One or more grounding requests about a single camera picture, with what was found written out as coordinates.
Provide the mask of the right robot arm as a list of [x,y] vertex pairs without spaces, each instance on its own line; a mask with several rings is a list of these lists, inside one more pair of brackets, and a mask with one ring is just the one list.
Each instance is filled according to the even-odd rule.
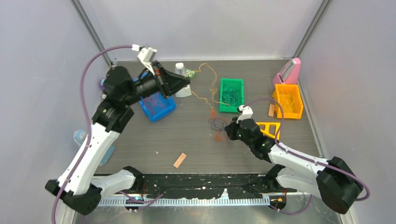
[[247,145],[256,158],[274,164],[266,179],[271,191],[288,188],[308,193],[339,214],[346,214],[363,191],[363,184],[343,159],[327,160],[294,150],[264,135],[253,119],[234,117],[225,132],[230,140]]

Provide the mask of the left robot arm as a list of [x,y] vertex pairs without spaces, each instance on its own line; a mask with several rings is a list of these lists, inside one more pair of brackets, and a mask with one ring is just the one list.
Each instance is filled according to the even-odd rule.
[[88,121],[86,139],[66,171],[46,183],[47,191],[60,197],[77,213],[90,214],[101,199],[117,192],[142,190],[143,174],[131,166],[97,180],[93,176],[109,147],[134,115],[133,104],[156,93],[168,98],[191,82],[186,76],[166,70],[158,61],[153,62],[153,68],[153,71],[144,69],[136,78],[123,66],[108,71],[103,83],[106,97]]

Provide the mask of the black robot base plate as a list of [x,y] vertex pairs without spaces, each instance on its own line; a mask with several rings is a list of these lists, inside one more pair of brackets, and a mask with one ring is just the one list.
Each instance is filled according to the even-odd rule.
[[262,174],[145,174],[138,191],[125,189],[148,198],[162,194],[165,199],[218,199],[226,191],[231,199],[259,198],[261,194],[283,193]]

